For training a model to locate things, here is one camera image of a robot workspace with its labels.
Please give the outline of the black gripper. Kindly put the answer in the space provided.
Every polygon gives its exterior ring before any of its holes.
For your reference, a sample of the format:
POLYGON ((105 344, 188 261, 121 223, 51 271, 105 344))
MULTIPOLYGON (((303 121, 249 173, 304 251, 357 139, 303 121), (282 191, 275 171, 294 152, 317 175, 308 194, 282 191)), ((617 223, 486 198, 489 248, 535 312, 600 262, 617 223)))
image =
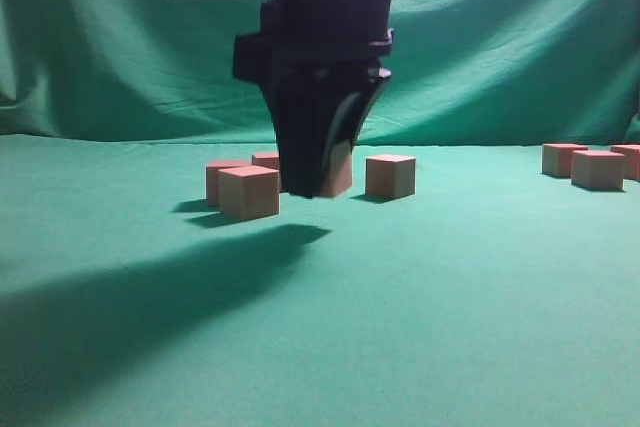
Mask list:
POLYGON ((263 86, 285 192, 320 197, 331 150, 345 141, 355 145, 391 75, 369 76, 349 93, 264 85, 289 65, 389 55, 390 4, 391 0, 270 0, 261 6, 259 31, 236 38, 233 75, 263 86))

